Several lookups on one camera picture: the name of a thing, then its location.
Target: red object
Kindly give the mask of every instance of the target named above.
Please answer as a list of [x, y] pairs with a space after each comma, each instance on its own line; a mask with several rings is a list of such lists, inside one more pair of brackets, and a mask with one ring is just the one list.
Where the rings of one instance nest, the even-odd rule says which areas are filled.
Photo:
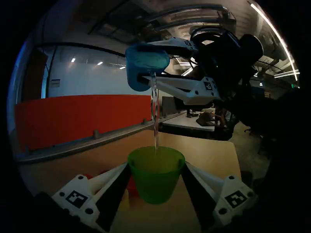
[[62, 96], [25, 101], [15, 106], [21, 150], [90, 137], [150, 120], [150, 96]]
[[92, 179], [93, 176], [89, 175], [89, 174], [83, 174], [84, 176], [86, 176], [87, 179]]
[[129, 192], [129, 197], [139, 197], [139, 193], [137, 191], [133, 176], [131, 176], [131, 178], [129, 179], [129, 183], [128, 186], [126, 187], [126, 189]]

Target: desk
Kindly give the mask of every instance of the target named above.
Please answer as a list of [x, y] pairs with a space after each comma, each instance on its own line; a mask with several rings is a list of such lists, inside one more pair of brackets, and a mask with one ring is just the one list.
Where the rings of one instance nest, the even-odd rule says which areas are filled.
[[[211, 108], [210, 111], [206, 110], [205, 112], [214, 112], [215, 109]], [[162, 122], [163, 125], [178, 127], [178, 128], [185, 128], [185, 129], [197, 129], [197, 130], [204, 130], [213, 132], [215, 130], [215, 126], [200, 126], [196, 120], [199, 118], [197, 117], [186, 117], [186, 113], [180, 116], [174, 117], [172, 119], [166, 120]]]
[[[20, 165], [19, 170], [33, 193], [32, 184], [35, 183], [40, 187], [38, 191], [53, 195], [78, 174], [96, 176], [103, 170], [126, 162], [131, 151], [154, 145], [153, 137], [153, 131], [145, 130], [68, 157]], [[179, 150], [186, 161], [220, 178], [228, 175], [241, 178], [238, 158], [231, 142], [159, 133], [159, 144]], [[181, 176], [166, 203], [151, 205], [133, 198], [130, 205], [129, 210], [117, 212], [110, 232], [201, 232]]]

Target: black cable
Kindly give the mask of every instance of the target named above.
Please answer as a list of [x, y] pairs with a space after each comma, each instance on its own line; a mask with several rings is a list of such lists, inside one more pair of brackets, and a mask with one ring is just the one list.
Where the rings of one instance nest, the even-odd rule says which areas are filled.
[[279, 69], [280, 71], [283, 71], [282, 69], [280, 69], [280, 68], [278, 68], [278, 67], [276, 67], [276, 66], [274, 66], [274, 65], [271, 65], [271, 64], [266, 63], [266, 62], [264, 62], [264, 61], [260, 61], [260, 60], [258, 60], [258, 61], [261, 62], [261, 63], [267, 64], [267, 65], [269, 65], [269, 66], [273, 66], [273, 67]]
[[191, 65], [192, 69], [194, 69], [191, 60], [188, 60], [188, 61], [189, 61], [190, 65]]
[[197, 64], [196, 62], [194, 62], [194, 61], [192, 61], [191, 59], [190, 59], [190, 63], [193, 63], [193, 64], [195, 64], [195, 65], [199, 65], [199, 64]]

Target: cup rim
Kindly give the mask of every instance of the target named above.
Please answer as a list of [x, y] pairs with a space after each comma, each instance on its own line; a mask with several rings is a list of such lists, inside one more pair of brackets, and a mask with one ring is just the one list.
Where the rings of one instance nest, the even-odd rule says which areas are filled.
[[[137, 148], [137, 149], [133, 150], [131, 153], [133, 153], [133, 152], [136, 151], [136, 150], [139, 150], [139, 149], [142, 149], [142, 148], [148, 148], [148, 147], [154, 147], [154, 146], [143, 146], [143, 147], [140, 147], [140, 148]], [[159, 147], [168, 148], [168, 149], [171, 149], [171, 150], [175, 150], [175, 149], [173, 149], [173, 148], [171, 148], [171, 147], [167, 147], [167, 146], [159, 146]], [[145, 172], [145, 171], [139, 170], [139, 169], [137, 169], [136, 167], [133, 167], [133, 166], [131, 165], [131, 163], [129, 162], [129, 156], [131, 155], [131, 153], [128, 155], [128, 164], [129, 164], [129, 166], [130, 166], [131, 169], [136, 170], [136, 171], [139, 171], [139, 172], [142, 172], [142, 173], [145, 173], [145, 174], [148, 174], [148, 175], [161, 175], [161, 174], [175, 173], [176, 171], [181, 170], [182, 167], [183, 167], [183, 166], [185, 165], [185, 163], [186, 163], [185, 156], [184, 156], [180, 151], [178, 151], [178, 150], [175, 150], [175, 151], [179, 152], [179, 153], [182, 155], [183, 164], [182, 164], [181, 166], [178, 166], [177, 169], [175, 169], [175, 170], [173, 170], [173, 171], [170, 171], [170, 172], [151, 173], [151, 172]]]

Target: water stream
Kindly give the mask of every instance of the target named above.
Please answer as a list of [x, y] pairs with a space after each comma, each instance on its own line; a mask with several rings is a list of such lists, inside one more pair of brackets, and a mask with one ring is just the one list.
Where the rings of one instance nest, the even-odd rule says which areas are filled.
[[155, 73], [151, 73], [151, 115], [152, 121], [154, 124], [154, 146], [155, 146], [155, 155], [157, 154], [157, 149], [159, 146], [158, 133], [159, 133], [159, 100], [158, 100], [158, 92], [157, 92], [157, 76]]

